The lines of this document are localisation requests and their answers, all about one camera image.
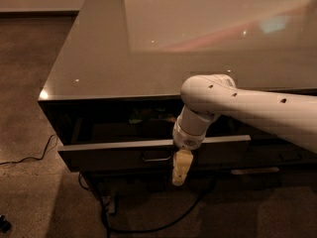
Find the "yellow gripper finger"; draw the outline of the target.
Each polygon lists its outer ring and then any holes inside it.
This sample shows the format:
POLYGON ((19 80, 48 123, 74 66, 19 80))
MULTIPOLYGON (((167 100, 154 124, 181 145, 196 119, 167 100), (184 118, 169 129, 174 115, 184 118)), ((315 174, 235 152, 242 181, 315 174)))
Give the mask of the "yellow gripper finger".
POLYGON ((181 186, 184 184, 193 161, 192 152, 179 150, 173 156, 172 184, 181 186))

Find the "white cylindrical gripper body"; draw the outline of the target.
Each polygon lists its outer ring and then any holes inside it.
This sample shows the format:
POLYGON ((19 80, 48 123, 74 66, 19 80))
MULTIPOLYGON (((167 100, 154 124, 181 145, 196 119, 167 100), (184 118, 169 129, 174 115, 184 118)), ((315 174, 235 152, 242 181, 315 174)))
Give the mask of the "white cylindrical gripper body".
POLYGON ((179 149, 196 150, 205 139, 208 121, 202 117, 177 117, 172 131, 174 145, 179 149))

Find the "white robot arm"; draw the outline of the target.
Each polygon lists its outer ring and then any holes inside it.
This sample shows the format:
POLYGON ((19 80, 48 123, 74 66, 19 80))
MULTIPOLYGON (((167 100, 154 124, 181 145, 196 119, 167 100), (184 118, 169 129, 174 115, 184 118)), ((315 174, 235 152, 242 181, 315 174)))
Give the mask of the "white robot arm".
POLYGON ((195 75, 181 85, 183 108, 172 131, 178 151, 172 183, 184 184, 210 125, 225 115, 317 153, 317 97, 236 87, 227 74, 195 75))

